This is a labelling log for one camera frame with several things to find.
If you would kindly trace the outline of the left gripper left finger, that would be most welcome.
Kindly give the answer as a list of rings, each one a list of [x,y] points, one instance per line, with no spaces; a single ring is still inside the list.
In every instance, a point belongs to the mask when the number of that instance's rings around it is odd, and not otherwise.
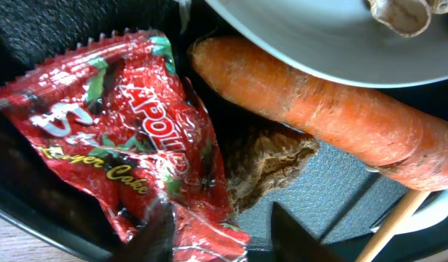
[[[172,261],[174,233],[173,206],[166,204],[150,224],[112,254],[110,262]]]

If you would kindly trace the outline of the brown food chunk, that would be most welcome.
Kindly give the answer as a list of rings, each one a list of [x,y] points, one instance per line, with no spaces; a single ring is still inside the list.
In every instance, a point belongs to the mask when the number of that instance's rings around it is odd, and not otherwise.
[[[224,144],[229,203],[239,215],[271,191],[298,178],[320,145],[311,135],[286,127],[251,128]]]

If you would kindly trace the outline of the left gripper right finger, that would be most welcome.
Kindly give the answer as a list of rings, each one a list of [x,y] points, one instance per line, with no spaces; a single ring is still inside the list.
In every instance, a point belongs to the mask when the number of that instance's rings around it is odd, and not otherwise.
[[[272,203],[272,253],[276,262],[342,262],[321,245],[279,203]]]

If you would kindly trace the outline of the orange carrot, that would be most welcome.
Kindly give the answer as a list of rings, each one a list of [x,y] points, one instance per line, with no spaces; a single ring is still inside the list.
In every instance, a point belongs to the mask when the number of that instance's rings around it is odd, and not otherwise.
[[[239,36],[189,48],[193,69],[223,99],[303,130],[402,185],[448,189],[448,122],[379,91],[299,71]]]

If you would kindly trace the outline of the red snack wrapper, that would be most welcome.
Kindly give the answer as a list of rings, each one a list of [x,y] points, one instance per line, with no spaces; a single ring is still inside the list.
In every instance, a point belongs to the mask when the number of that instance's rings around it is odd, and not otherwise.
[[[0,111],[123,242],[170,206],[174,261],[245,261],[216,134],[157,30],[78,47],[0,87]]]

